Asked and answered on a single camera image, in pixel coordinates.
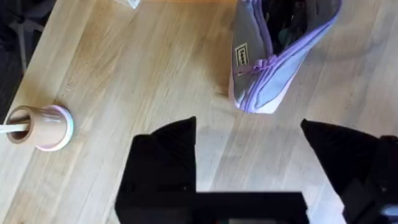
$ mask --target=tan cup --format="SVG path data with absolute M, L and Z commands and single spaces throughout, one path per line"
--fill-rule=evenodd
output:
M 64 111 L 66 109 L 55 105 L 45 108 L 18 106 L 10 113 L 6 123 L 28 123 L 29 129 L 28 131 L 8 133 L 7 136 L 15 144 L 32 144 L 44 151 L 58 150 L 59 145 L 65 142 L 66 135 L 69 135 L 67 132 L 70 132 L 70 121 Z

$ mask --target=label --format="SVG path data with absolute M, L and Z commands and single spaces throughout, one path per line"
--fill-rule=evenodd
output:
M 244 43 L 239 47 L 235 48 L 236 64 L 237 66 L 248 65 L 249 55 L 248 55 L 248 44 Z

